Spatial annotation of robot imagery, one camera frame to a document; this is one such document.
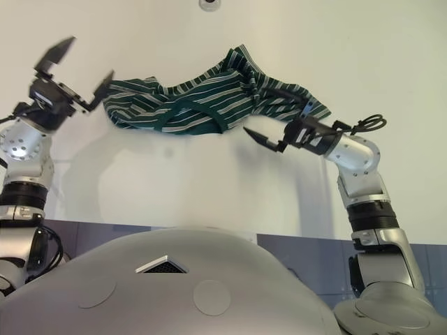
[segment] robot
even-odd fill
[[[332,127],[303,112],[278,143],[246,132],[283,152],[306,149],[337,165],[338,186],[358,254],[349,261],[357,299],[333,311],[276,258],[232,232],[172,228],[106,243],[66,264],[61,241],[45,227],[53,174],[51,137],[75,112],[92,111],[105,97],[111,72],[86,103],[49,69],[74,38],[38,62],[29,95],[2,121],[7,168],[0,195],[0,335],[17,334],[447,334],[447,319],[424,297],[424,282],[399,227],[377,166],[379,148],[356,134],[386,124],[374,115]],[[271,90],[296,101],[291,92]],[[48,244],[58,246],[45,262]]]

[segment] white wall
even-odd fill
[[[268,75],[325,103],[331,120],[383,113],[388,126],[367,136],[381,148],[401,226],[412,242],[445,244],[446,10],[442,0],[222,0],[215,13],[196,0],[0,0],[0,116],[26,98],[43,51],[70,35],[78,41],[54,74],[85,96],[111,68],[177,84],[244,43]],[[248,126],[281,136],[273,120]],[[52,156],[48,218],[349,238],[335,167],[268,152],[241,129],[125,131],[98,109],[62,126]]]

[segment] vent grille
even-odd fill
[[[137,274],[186,274],[188,270],[165,255],[139,267],[135,272]]]
[[[145,274],[184,274],[185,272],[171,262],[164,262],[144,272]]]

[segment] striped fabric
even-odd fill
[[[109,118],[120,128],[180,135],[223,133],[250,114],[290,121],[301,113],[302,105],[273,97],[265,88],[306,98],[313,103],[309,114],[319,119],[330,114],[305,88],[265,75],[243,45],[231,49],[223,61],[200,77],[174,87],[162,87],[155,77],[115,80],[103,103]]]

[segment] gray tile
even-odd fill
[[[296,272],[316,294],[346,292],[341,241],[259,234],[258,245]]]
[[[432,288],[447,288],[447,246],[427,246]]]
[[[79,223],[70,221],[45,220],[45,225],[53,229],[61,237],[64,252],[70,257],[75,257]]]
[[[76,255],[82,255],[101,244],[121,236],[146,232],[150,227],[134,225],[107,225],[102,223],[79,223]]]
[[[425,244],[412,244],[411,249],[413,250],[416,262],[418,262],[422,277],[424,278],[425,288],[430,288],[431,280],[428,268],[427,246]]]
[[[435,309],[447,318],[447,288],[433,290],[433,297]]]

